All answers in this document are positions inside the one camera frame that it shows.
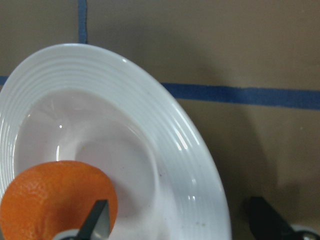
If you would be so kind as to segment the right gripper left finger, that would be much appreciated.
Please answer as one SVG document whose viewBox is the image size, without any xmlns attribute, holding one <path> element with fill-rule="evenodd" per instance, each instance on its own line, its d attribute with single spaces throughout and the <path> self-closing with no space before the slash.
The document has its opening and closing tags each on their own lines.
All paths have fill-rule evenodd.
<svg viewBox="0 0 320 240">
<path fill-rule="evenodd" d="M 108 200 L 97 200 L 85 219 L 75 240 L 107 240 L 111 233 Z"/>
</svg>

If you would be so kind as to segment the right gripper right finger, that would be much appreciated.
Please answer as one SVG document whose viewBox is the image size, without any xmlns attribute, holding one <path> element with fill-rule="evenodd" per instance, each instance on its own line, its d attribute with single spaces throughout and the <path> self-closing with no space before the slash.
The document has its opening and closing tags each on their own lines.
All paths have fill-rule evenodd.
<svg viewBox="0 0 320 240">
<path fill-rule="evenodd" d="M 261 196 L 252 196 L 247 201 L 249 229 L 256 240 L 290 240 L 294 229 Z"/>
</svg>

